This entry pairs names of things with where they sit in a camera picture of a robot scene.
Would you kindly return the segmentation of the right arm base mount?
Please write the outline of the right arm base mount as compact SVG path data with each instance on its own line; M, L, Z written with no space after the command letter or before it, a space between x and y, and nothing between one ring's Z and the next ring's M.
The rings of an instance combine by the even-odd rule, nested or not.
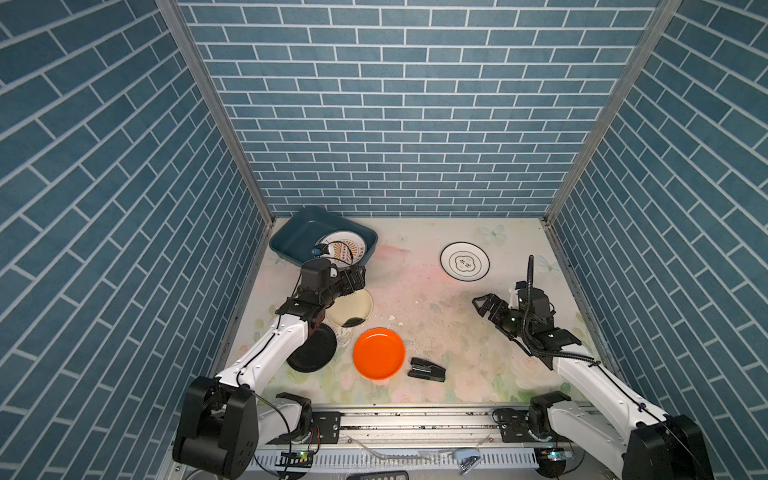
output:
M497 408L492 412L503 443L537 442L531 435L527 414L513 408Z

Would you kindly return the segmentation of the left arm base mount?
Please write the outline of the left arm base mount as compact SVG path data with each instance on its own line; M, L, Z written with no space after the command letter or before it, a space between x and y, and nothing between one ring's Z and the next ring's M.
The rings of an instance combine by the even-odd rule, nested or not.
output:
M271 445L293 444L337 444L341 429L342 414L339 411L313 412L310 421L301 420L290 434L284 433L269 441Z

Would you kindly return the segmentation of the cream yellow plate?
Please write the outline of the cream yellow plate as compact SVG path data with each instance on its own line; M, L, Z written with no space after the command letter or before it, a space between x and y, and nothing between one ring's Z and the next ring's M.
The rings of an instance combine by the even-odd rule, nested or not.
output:
M365 323L373 312L374 302L363 289L341 296L326 310L326 320L341 328L353 328Z

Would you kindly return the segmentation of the black plate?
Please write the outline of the black plate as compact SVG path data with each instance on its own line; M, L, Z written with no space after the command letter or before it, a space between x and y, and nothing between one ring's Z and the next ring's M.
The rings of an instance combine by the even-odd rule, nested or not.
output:
M300 373L312 373L325 367L337 349L335 332L321 324L307 341L287 359L288 365Z

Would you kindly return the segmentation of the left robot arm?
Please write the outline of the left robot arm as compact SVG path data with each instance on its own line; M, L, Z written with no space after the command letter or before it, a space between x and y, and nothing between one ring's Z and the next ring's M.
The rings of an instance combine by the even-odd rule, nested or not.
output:
M366 286L366 269L338 267L326 258L305 262L294 291L277 309L260 339L232 365L187 388L172 447L178 464L237 479L257 447L275 439L291 443L311 430L309 399L262 395L280 367L321 329L335 301Z

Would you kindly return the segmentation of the white plate cloud emblem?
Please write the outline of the white plate cloud emblem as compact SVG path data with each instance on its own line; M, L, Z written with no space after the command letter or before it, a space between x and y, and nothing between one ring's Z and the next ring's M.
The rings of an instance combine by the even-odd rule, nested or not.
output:
M479 246L469 242L453 242L440 254L440 265L451 278L462 282L483 279L490 271L490 259Z

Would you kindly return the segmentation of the white plate orange sunburst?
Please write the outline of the white plate orange sunburst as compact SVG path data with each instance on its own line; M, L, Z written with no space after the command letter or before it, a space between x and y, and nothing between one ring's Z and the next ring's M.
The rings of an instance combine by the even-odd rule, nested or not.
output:
M321 238L317 244L326 244L329 252L321 258L337 267L348 267L362 261L367 247L363 238L352 231L336 231Z

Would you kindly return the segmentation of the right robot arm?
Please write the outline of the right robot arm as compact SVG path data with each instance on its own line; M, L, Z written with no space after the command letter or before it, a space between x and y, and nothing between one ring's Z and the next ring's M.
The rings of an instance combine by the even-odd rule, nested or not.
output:
M518 285L518 305L495 294L472 305L509 340L580 391L588 413L561 391L530 400L529 435L541 442L570 440L619 479L710 479L713 476L700 427L672 416L632 390L591 356L582 341L554 323L554 307L531 282Z

